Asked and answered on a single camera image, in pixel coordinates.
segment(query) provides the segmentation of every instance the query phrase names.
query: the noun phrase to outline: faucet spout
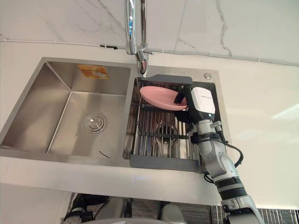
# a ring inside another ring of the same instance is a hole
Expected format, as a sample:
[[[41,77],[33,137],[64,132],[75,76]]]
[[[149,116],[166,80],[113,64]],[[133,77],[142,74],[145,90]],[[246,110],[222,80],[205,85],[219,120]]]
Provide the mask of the faucet spout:
[[[125,30],[126,30],[126,50],[129,55],[137,53],[135,36],[135,0],[126,0],[125,4]]]
[[[135,55],[137,60],[138,72],[143,77],[146,76],[148,67],[148,54],[153,55],[154,52],[147,49],[146,39],[146,8],[145,0],[140,0],[141,7],[141,45],[136,44],[135,36],[135,11],[136,1],[125,0],[125,29],[126,29],[126,50],[129,55]]]

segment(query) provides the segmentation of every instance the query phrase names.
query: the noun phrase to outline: sticker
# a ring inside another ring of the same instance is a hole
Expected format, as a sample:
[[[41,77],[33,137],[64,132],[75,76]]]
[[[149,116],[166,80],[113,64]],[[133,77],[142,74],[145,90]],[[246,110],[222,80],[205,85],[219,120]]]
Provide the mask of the sticker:
[[[78,67],[87,78],[109,79],[104,66],[79,64]]]

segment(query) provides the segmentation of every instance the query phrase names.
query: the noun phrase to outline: marble wall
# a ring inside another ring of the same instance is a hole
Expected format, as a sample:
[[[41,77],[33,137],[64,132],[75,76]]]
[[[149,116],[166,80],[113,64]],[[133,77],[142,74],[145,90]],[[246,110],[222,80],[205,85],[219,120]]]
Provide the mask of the marble wall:
[[[298,0],[149,0],[151,49],[299,63]],[[0,0],[1,38],[125,46],[123,0]]]

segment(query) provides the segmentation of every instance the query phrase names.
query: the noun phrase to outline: drain strainer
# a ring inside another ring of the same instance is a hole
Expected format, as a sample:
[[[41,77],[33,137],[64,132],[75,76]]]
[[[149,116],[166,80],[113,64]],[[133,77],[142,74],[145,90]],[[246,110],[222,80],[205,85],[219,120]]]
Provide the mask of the drain strainer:
[[[90,134],[95,134],[105,128],[106,119],[103,115],[94,113],[85,118],[83,127]]]

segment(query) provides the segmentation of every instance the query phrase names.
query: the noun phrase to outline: pink plate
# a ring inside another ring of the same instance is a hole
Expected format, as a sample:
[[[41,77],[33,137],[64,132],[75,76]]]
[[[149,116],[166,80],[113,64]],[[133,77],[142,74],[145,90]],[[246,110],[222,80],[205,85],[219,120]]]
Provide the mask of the pink plate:
[[[174,103],[174,99],[178,93],[174,90],[158,86],[145,86],[140,89],[140,93],[146,102],[161,109],[181,111],[187,108],[185,98],[179,104]]]

